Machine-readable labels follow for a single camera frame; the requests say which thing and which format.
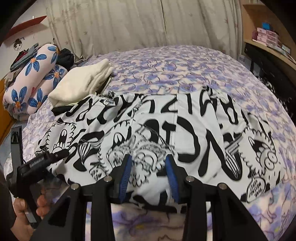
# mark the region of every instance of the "white wall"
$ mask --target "white wall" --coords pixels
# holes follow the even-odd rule
[[[44,0],[37,0],[23,15],[21,15],[14,26],[34,18],[46,15]],[[21,39],[22,47],[14,50],[13,45],[16,39]],[[4,77],[10,69],[11,64],[22,50],[30,48],[35,43],[39,45],[52,42],[52,33],[49,29],[48,19],[45,18],[40,24],[24,29],[8,39],[0,46],[0,79]]]

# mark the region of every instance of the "red shelf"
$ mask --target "red shelf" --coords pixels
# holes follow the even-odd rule
[[[28,27],[31,27],[31,26],[41,23],[41,21],[44,20],[45,18],[46,18],[46,15],[31,19],[29,21],[26,21],[26,22],[23,22],[19,25],[16,25],[15,27],[13,27],[12,29],[9,30],[8,34],[5,36],[5,39],[8,39],[10,36],[16,34],[19,31],[22,31]]]

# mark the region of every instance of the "black and white shirt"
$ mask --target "black and white shirt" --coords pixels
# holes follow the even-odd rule
[[[89,95],[35,143],[35,154],[68,149],[48,169],[88,185],[133,160],[126,201],[175,206],[165,158],[172,154],[203,183],[226,183],[243,202],[275,187],[284,163],[265,120],[242,110],[227,94],[209,87],[177,95]]]

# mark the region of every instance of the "fingernail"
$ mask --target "fingernail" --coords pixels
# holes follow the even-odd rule
[[[20,201],[20,205],[22,206],[22,207],[25,207],[25,200],[24,199],[22,199],[21,201]]]

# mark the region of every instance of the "speech bubble print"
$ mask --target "speech bubble print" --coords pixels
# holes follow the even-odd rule
[[[265,190],[265,180],[257,177],[249,184],[247,188],[247,202],[250,203],[259,197]]]

